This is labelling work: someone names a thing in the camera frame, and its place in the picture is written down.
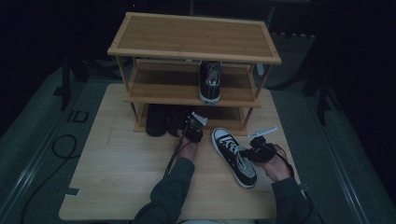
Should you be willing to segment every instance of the dark background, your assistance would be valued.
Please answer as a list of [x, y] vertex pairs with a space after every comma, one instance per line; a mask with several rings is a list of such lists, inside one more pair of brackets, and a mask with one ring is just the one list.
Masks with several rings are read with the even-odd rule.
[[[190, 14], [188, 0], [1, 0], [2, 135], [44, 79], [68, 56], [77, 79], [87, 68], [77, 53], [108, 60], [106, 51], [126, 11]], [[395, 1], [209, 1], [194, 14], [265, 21], [270, 32], [314, 35], [306, 64], [327, 80], [390, 198], [396, 202]]]

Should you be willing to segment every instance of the high-top sneaker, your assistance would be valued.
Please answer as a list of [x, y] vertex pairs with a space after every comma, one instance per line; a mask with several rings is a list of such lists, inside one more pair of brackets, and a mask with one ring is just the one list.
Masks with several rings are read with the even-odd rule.
[[199, 95], [207, 105], [214, 105], [220, 99], [220, 62], [201, 62], [199, 75]]
[[247, 158], [239, 155], [245, 150], [239, 145], [231, 133], [222, 128], [217, 128], [212, 133], [212, 144], [220, 156], [228, 162], [238, 184], [246, 189], [256, 185], [257, 175]]
[[164, 135], [167, 130], [168, 105], [148, 105], [146, 133], [153, 137]]
[[170, 105], [168, 132], [174, 137], [178, 137], [177, 130], [184, 130], [186, 119], [194, 111], [192, 105]]

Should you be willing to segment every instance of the black cable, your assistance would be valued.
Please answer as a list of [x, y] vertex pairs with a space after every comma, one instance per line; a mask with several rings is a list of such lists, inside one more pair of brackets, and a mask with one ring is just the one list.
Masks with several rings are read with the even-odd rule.
[[[286, 155], [286, 152], [285, 152], [285, 150], [284, 150], [282, 147], [280, 147], [279, 145], [275, 145], [275, 146], [279, 147], [279, 148], [283, 151], [283, 153], [285, 153], [285, 155]], [[286, 165], [288, 166], [288, 168], [289, 168], [289, 170], [290, 170], [291, 176], [294, 176], [294, 170], [293, 170], [293, 167], [290, 165], [290, 163], [289, 163], [285, 158], [283, 158], [281, 155], [279, 155], [275, 150], [273, 150], [273, 152], [275, 152], [275, 154], [276, 154], [278, 157], [280, 157], [280, 159], [282, 159], [283, 162], [286, 163]], [[313, 207], [315, 207], [314, 202], [312, 201], [311, 197], [309, 197], [308, 192], [307, 192], [306, 190], [303, 190], [303, 193], [304, 193], [304, 195], [305, 195], [305, 198], [312, 204]], [[319, 212], [317, 213], [317, 216], [318, 216], [318, 218], [319, 218], [319, 221], [320, 221], [321, 223], [324, 223], [323, 218], [321, 217], [321, 215], [320, 215]]]
[[171, 157], [171, 159], [169, 160], [168, 165], [166, 166], [165, 173], [163, 174], [163, 178], [166, 178], [166, 177], [168, 176], [169, 171], [170, 171], [170, 169], [171, 169], [171, 166], [172, 166], [172, 164], [173, 164], [173, 162], [174, 162], [175, 157], [177, 156], [177, 154], [178, 154], [186, 145], [188, 145], [188, 144], [190, 143], [190, 142], [189, 142], [189, 143], [186, 144], [184, 147], [180, 148], [180, 147], [181, 147], [181, 144], [182, 144], [182, 142], [183, 142], [183, 139], [184, 139], [184, 134], [185, 134], [186, 131], [187, 131], [187, 128], [188, 128], [188, 125], [186, 125], [186, 127], [184, 128], [183, 134], [181, 135], [181, 137], [180, 137], [179, 140], [178, 140], [177, 146], [175, 147], [175, 150], [174, 150], [174, 152], [173, 152], [173, 154], [172, 154], [172, 157]]
[[[58, 152], [56, 152], [55, 145], [56, 145], [56, 143], [57, 143], [60, 139], [65, 138], [65, 137], [70, 137], [71, 139], [73, 139], [74, 145], [73, 145], [72, 150], [70, 151], [70, 153], [69, 153], [67, 156], [62, 156], [62, 155], [60, 155]], [[30, 202], [33, 200], [33, 198], [35, 197], [35, 195], [41, 190], [41, 188], [43, 188], [43, 186], [44, 186], [44, 185], [45, 185], [56, 173], [58, 173], [58, 171], [59, 171], [70, 159], [75, 159], [75, 158], [79, 158], [79, 157], [80, 157], [80, 155], [73, 156], [73, 154], [74, 154], [75, 151], [76, 151], [76, 148], [77, 148], [77, 138], [76, 138], [75, 136], [71, 135], [71, 134], [64, 134], [64, 135], [61, 135], [61, 136], [57, 137], [55, 140], [53, 140], [52, 145], [51, 145], [52, 152], [55, 154], [56, 157], [61, 158], [61, 159], [64, 159], [64, 161], [55, 169], [55, 171], [53, 171], [53, 172], [49, 175], [49, 177], [47, 177], [47, 178], [40, 184], [40, 186], [38, 186], [38, 188], [35, 189], [35, 191], [33, 192], [33, 194], [29, 197], [29, 199], [27, 200], [27, 203], [25, 204], [25, 206], [23, 207], [22, 212], [21, 212], [21, 224], [24, 223], [24, 219], [25, 219], [27, 207], [29, 206]]]

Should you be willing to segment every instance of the shoe sole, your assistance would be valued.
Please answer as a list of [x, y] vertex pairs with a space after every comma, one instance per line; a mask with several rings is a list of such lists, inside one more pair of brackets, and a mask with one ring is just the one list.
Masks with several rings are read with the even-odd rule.
[[166, 134], [166, 131], [167, 130], [157, 130], [157, 131], [155, 131], [155, 130], [147, 130], [146, 129], [146, 133], [148, 135], [150, 135], [151, 137], [161, 137], [164, 134]]
[[218, 98], [213, 99], [213, 100], [209, 100], [207, 98], [205, 98], [201, 92], [199, 92], [199, 97], [201, 98], [202, 102], [204, 102], [204, 104], [206, 105], [215, 105], [219, 100], [220, 100], [220, 95]]
[[[220, 152], [220, 150], [219, 150], [219, 148], [218, 148], [218, 144], [216, 143], [215, 132], [216, 132], [217, 130], [222, 130], [222, 131], [224, 131], [224, 132], [226, 132], [226, 133], [228, 133], [228, 134], [231, 134], [231, 133], [227, 132], [225, 129], [222, 129], [222, 128], [217, 128], [217, 129], [213, 130], [213, 133], [212, 133], [212, 145], [213, 145], [213, 147], [215, 148], [216, 152], [225, 160], [225, 162], [227, 162], [227, 160], [226, 160], [226, 159], [223, 157], [223, 155], [221, 154], [221, 152]], [[256, 186], [256, 183], [255, 183], [254, 185], [252, 185], [252, 186], [248, 186], [248, 185], [245, 185], [244, 183], [242, 183], [242, 182], [239, 180], [239, 178], [236, 176], [236, 174], [235, 174], [234, 171], [233, 171], [233, 176], [235, 177], [236, 182], [238, 182], [238, 184], [239, 184], [242, 188], [251, 189], [251, 188], [253, 188], [254, 186]]]

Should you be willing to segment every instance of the shoe rack top shelf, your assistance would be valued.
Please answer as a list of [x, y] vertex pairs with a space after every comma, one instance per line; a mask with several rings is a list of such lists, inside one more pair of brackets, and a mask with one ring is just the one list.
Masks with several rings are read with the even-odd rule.
[[281, 64], [263, 21], [127, 12], [107, 53], [115, 56]]

